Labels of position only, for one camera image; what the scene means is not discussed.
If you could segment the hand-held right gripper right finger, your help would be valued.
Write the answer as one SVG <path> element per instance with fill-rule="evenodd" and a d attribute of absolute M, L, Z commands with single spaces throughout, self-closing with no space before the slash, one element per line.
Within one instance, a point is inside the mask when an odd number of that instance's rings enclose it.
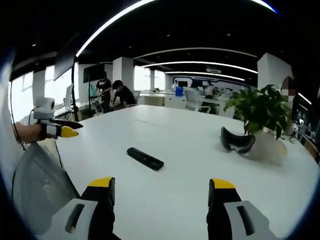
<path fill-rule="evenodd" d="M 242 200 L 229 181 L 209 180 L 209 240 L 276 240 L 270 222 L 250 201 Z"/>

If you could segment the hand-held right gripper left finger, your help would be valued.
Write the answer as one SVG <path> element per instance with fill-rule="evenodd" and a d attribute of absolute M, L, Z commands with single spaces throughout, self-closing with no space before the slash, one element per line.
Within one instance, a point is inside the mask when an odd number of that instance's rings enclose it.
<path fill-rule="evenodd" d="M 114 240 L 115 178 L 92 181 L 51 220 L 45 240 Z"/>

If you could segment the person's left hand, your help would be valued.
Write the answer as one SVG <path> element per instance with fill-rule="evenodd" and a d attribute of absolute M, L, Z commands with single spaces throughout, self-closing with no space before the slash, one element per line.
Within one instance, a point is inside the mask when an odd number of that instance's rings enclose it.
<path fill-rule="evenodd" d="M 40 141 L 42 139 L 41 129 L 39 124 L 23 125 L 20 122 L 12 124 L 13 134 L 18 142 L 32 143 Z"/>

